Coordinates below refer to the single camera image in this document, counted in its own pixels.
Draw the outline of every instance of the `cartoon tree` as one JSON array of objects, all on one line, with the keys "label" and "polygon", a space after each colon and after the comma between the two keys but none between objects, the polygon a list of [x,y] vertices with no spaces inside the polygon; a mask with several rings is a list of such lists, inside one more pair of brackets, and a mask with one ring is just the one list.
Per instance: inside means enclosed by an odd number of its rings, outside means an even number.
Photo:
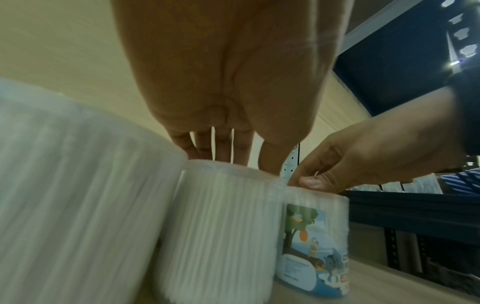
[{"label": "cartoon tree", "polygon": [[288,204],[286,207],[284,246],[291,248],[295,233],[305,231],[308,225],[314,224],[318,215],[316,209]]}]

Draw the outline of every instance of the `cartoon label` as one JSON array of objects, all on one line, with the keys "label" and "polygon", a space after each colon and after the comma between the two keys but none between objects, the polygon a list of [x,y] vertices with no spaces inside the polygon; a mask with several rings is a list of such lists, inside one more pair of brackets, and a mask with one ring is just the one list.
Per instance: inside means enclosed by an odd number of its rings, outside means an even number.
[{"label": "cartoon label", "polygon": [[325,225],[323,211],[287,205],[283,250],[276,275],[317,295],[340,297],[349,291],[348,250],[338,248]]}]

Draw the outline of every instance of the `black sleeve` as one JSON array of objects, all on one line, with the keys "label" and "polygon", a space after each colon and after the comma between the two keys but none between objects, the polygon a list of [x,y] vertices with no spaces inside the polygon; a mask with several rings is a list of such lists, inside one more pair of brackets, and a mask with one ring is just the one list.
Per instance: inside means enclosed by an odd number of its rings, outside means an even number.
[{"label": "black sleeve", "polygon": [[465,151],[480,155],[480,67],[454,74],[447,84],[456,96]]}]

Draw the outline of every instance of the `hand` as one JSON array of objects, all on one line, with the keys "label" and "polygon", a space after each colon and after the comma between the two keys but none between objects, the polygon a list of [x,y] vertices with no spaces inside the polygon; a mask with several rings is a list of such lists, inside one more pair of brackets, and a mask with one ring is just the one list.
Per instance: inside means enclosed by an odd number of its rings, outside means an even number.
[{"label": "hand", "polygon": [[442,88],[328,136],[289,185],[338,193],[362,184],[411,180],[464,158],[455,97]]},{"label": "hand", "polygon": [[316,2],[112,4],[138,87],[172,141],[212,159],[214,128],[215,159],[230,162],[233,141],[233,162],[247,165],[257,132],[258,167],[279,174],[312,128],[353,4]]}]

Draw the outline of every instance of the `cotton swab container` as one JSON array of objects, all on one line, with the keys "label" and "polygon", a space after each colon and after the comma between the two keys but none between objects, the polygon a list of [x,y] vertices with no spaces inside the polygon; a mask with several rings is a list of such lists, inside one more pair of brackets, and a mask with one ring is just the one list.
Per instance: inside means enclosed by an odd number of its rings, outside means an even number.
[{"label": "cotton swab container", "polygon": [[268,302],[284,190],[258,170],[187,162],[156,269],[162,302]]},{"label": "cotton swab container", "polygon": [[0,79],[0,303],[131,303],[186,154]]},{"label": "cotton swab container", "polygon": [[349,200],[288,187],[283,217],[277,278],[315,295],[347,294]]}]

